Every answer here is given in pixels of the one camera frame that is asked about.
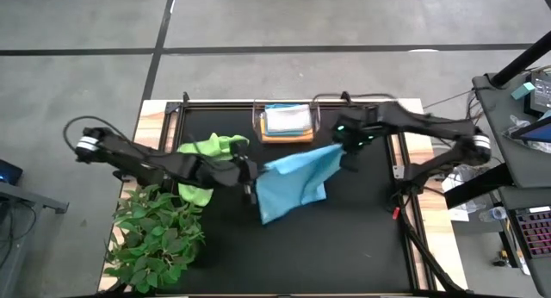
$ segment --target floor line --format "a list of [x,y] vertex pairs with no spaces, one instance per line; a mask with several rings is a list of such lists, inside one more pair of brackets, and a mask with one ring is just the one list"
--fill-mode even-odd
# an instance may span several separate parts
[[435,44],[435,45],[326,45],[267,47],[171,47],[167,55],[263,54],[263,53],[378,53],[430,50],[439,52],[524,50],[531,43],[512,44]]
[[153,85],[155,84],[155,78],[157,77],[158,66],[161,62],[161,55],[163,54],[164,41],[166,40],[166,34],[168,32],[170,17],[172,16],[172,10],[176,0],[166,0],[164,6],[163,20],[161,22],[161,28],[158,30],[157,43],[155,44],[155,50],[152,56],[152,62],[149,65],[149,71],[147,72],[147,78],[145,79],[144,92],[141,95],[141,101],[150,100],[153,93]]
[[154,48],[15,49],[0,50],[0,56],[117,56],[147,55],[154,51]]

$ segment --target rgb keyboard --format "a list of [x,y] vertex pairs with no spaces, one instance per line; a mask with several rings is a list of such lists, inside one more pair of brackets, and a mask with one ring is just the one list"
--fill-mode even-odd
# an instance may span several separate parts
[[531,258],[551,256],[551,211],[516,214]]

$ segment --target lime green towel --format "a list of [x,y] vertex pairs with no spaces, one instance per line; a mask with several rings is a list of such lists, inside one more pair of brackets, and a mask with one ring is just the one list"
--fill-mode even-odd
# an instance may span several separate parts
[[[234,135],[230,137],[219,137],[216,133],[210,136],[210,139],[201,142],[182,144],[178,148],[178,152],[181,153],[201,153],[206,156],[214,157],[217,160],[230,160],[232,155],[230,154],[230,143],[237,140],[246,140],[247,144],[249,140],[241,135]],[[212,189],[200,189],[195,186],[178,184],[178,192],[182,196],[183,200],[192,202],[197,206],[204,207],[210,202],[210,198],[213,195]]]

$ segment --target gray floor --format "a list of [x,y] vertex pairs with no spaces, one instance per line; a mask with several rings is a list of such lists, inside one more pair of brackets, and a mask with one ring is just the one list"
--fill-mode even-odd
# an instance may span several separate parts
[[[0,0],[0,50],[154,47],[166,0]],[[551,29],[543,0],[176,0],[165,47],[500,44]],[[294,53],[161,58],[153,99],[305,98],[386,92],[424,104],[472,87],[519,51]],[[0,57],[0,158],[22,186],[71,202],[44,213],[18,297],[95,291],[120,184],[106,165],[81,165],[61,139],[72,117],[98,115],[132,134],[151,56]],[[539,64],[551,63],[551,55]],[[465,98],[427,111],[463,117]],[[76,139],[82,127],[71,130]],[[469,288],[536,296],[529,277],[493,268],[497,235],[458,237]]]

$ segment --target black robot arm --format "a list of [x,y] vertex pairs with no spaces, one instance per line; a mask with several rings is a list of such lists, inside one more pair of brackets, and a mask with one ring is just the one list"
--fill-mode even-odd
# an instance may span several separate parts
[[343,108],[332,130],[333,140],[342,143],[347,152],[340,165],[351,171],[357,170],[357,153],[381,136],[410,132],[454,140],[455,145],[449,151],[423,164],[407,165],[395,172],[402,183],[417,186],[417,192],[433,175],[449,174],[461,164],[482,165],[492,156],[490,140],[470,120],[454,121],[415,114],[395,101]]
[[246,185],[258,176],[257,165],[244,154],[244,141],[231,144],[233,159],[225,161],[200,154],[161,152],[121,137],[107,127],[85,128],[83,135],[75,148],[78,162],[110,164],[119,169],[117,175],[136,177],[140,185],[161,185],[171,179],[215,189]]

